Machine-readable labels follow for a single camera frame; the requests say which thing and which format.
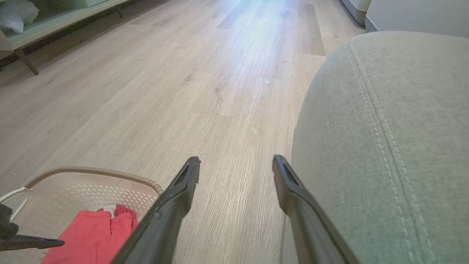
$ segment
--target perforated basket wall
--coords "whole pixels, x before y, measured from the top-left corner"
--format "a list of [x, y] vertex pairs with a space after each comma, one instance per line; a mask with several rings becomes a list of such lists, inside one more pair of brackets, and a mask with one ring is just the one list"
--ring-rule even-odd
[[[161, 187], [146, 178], [84, 167], [58, 168], [30, 182], [4, 204], [27, 199], [12, 222], [18, 234], [58, 238], [81, 210], [97, 211], [106, 205], [121, 204], [136, 212], [140, 221], [160, 194]], [[40, 263], [47, 249], [0, 252], [2, 263]]]

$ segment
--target stitched seam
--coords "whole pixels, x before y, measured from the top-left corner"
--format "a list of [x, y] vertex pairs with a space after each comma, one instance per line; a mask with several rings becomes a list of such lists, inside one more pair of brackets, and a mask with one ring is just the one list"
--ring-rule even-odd
[[[350, 52], [352, 52], [352, 49], [355, 50], [355, 46], [353, 45], [353, 41], [350, 42]], [[354, 56], [354, 58], [356, 58], [358, 60], [358, 63], [357, 63], [357, 67], [360, 67], [359, 64], [362, 64], [362, 62], [360, 61], [360, 58], [358, 56]], [[389, 136], [391, 137], [391, 142], [393, 143], [393, 146], [394, 146], [394, 149], [396, 150], [396, 153], [397, 153], [397, 156], [399, 158], [399, 162], [401, 163], [402, 165], [402, 169], [404, 171], [404, 175], [405, 175], [405, 179], [406, 179], [406, 183], [407, 185], [409, 186], [409, 189], [410, 189], [410, 193], [412, 195], [412, 199], [414, 200], [414, 203], [416, 205], [416, 209], [417, 209], [417, 214], [418, 214], [418, 218], [420, 220], [420, 222], [422, 223], [422, 228], [424, 230], [424, 235], [426, 237], [426, 240], [427, 240], [427, 244], [429, 246], [429, 249], [430, 249], [430, 253], [431, 253], [431, 257], [432, 257], [432, 260], [433, 262], [436, 261], [436, 258], [435, 258], [435, 254], [433, 253], [433, 249], [432, 249], [432, 246], [431, 246], [431, 243], [430, 243], [430, 240], [428, 238], [428, 232], [427, 232], [427, 228], [425, 227], [425, 221], [424, 221], [424, 218], [420, 212], [420, 207], [418, 206], [418, 202], [417, 202], [417, 197], [414, 193], [414, 189], [412, 188], [412, 184], [409, 180], [409, 177], [408, 177], [408, 173], [407, 173], [407, 169], [406, 169], [406, 165], [404, 163], [404, 161], [402, 160], [402, 156], [401, 156], [401, 152], [399, 151], [399, 148], [397, 147], [397, 143], [396, 143], [396, 140], [394, 139], [394, 136], [393, 136], [393, 132], [391, 131], [391, 127], [389, 126], [389, 123], [387, 122], [386, 120], [386, 116], [384, 115], [383, 113], [383, 109], [381, 108], [381, 103], [379, 102], [378, 100], [378, 97], [376, 96], [375, 94], [375, 91], [373, 89], [373, 86], [370, 84], [369, 85], [370, 89], [371, 89], [371, 93], [373, 94], [373, 98], [375, 99], [376, 103], [377, 103], [377, 106], [378, 106], [378, 109], [383, 117], [383, 121], [389, 131]]]
[[378, 129], [376, 127], [376, 124], [375, 124], [375, 120], [373, 118], [373, 115], [371, 114], [371, 110], [370, 110], [370, 106], [368, 104], [368, 101], [366, 100], [366, 96], [365, 96], [365, 92], [363, 90], [363, 86], [362, 86], [362, 83], [360, 82], [360, 80], [358, 79], [358, 74], [353, 66], [353, 63], [352, 63], [352, 58], [350, 57], [350, 54], [352, 53], [352, 50], [351, 48], [349, 48], [350, 50], [350, 53], [347, 51], [347, 56], [348, 56], [348, 59], [350, 61], [350, 66], [352, 67], [353, 69], [353, 72], [354, 72], [354, 75], [355, 75], [355, 78], [356, 78], [356, 81], [358, 83], [358, 85], [360, 86], [360, 92], [363, 96], [363, 100], [365, 101], [365, 106], [366, 106], [366, 109], [368, 110], [368, 115], [370, 116], [370, 119], [371, 119], [371, 124], [373, 125], [373, 130], [375, 131], [375, 135], [378, 139], [378, 145], [379, 145], [379, 148], [381, 150], [381, 154], [383, 156], [383, 162], [385, 163], [385, 166], [386, 166], [386, 169], [387, 169], [387, 174], [389, 175], [389, 179], [391, 180], [391, 185], [393, 187], [393, 191], [394, 191], [394, 197], [396, 199], [396, 202], [397, 202], [397, 208], [399, 210], [399, 215], [401, 217], [401, 223], [402, 223], [402, 230], [404, 231], [404, 234], [405, 234], [405, 237], [406, 237], [406, 244], [407, 244], [407, 247], [408, 247], [408, 253], [409, 253], [409, 257], [410, 257], [410, 260], [412, 261], [412, 263], [415, 263], [414, 261], [414, 254], [412, 253], [411, 251], [411, 246], [410, 246], [410, 241], [409, 241], [409, 238], [408, 238], [408, 233], [407, 233], [407, 228], [406, 228], [406, 225], [405, 225], [405, 222], [404, 222], [404, 214], [402, 213], [402, 207], [401, 207], [401, 202], [399, 201], [399, 197], [397, 195], [397, 191], [396, 191], [396, 185], [394, 184], [394, 180], [393, 180], [393, 176], [391, 174], [391, 169], [389, 168], [389, 164], [387, 162], [387, 159], [386, 159], [386, 155], [384, 153], [384, 148], [383, 148], [383, 144], [381, 144], [381, 139], [379, 138], [379, 133], [378, 133]]

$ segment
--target shelf leg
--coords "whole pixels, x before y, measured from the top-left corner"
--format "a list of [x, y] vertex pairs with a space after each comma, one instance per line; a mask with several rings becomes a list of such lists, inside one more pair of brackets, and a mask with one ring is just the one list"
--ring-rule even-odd
[[32, 65], [31, 61], [29, 60], [29, 58], [26, 56], [26, 54], [24, 54], [23, 50], [22, 49], [16, 49], [15, 50], [15, 53], [16, 55], [18, 55], [18, 57], [20, 57], [20, 59], [23, 60], [24, 64], [26, 64], [26, 66], [28, 66], [28, 68], [36, 75], [39, 74], [38, 70], [34, 67], [34, 65]]
[[116, 6], [117, 13], [119, 13], [119, 16], [122, 18], [122, 12], [119, 6]]

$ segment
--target wooden floor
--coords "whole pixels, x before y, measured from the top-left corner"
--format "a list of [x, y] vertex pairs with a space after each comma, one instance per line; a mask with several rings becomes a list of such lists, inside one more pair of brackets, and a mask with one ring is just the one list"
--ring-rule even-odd
[[56, 166], [165, 188], [202, 160], [175, 263], [276, 263], [271, 160], [290, 157], [303, 97], [364, 29], [339, 0], [144, 0], [0, 72], [0, 195]]

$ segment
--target basket rim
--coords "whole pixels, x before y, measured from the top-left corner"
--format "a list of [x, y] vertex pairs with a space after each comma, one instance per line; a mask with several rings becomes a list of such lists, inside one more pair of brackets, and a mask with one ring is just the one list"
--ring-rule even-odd
[[132, 173], [126, 173], [122, 171], [114, 171], [114, 170], [94, 168], [94, 167], [84, 167], [84, 166], [63, 166], [63, 167], [54, 168], [52, 170], [43, 172], [39, 176], [35, 177], [24, 187], [31, 189], [33, 186], [35, 186], [37, 183], [44, 180], [45, 178], [52, 176], [54, 174], [62, 173], [62, 172], [88, 173], [88, 174], [104, 175], [104, 176], [110, 176], [110, 177], [115, 177], [115, 178], [120, 178], [120, 179], [126, 179], [126, 180], [131, 180], [134, 182], [138, 182], [141, 184], [145, 184], [148, 187], [151, 187], [153, 190], [156, 191], [156, 193], [158, 193], [158, 196], [161, 196], [164, 192], [163, 188], [161, 188], [161, 186], [158, 183], [156, 183], [155, 181], [151, 179], [142, 177], [142, 176], [138, 176]]

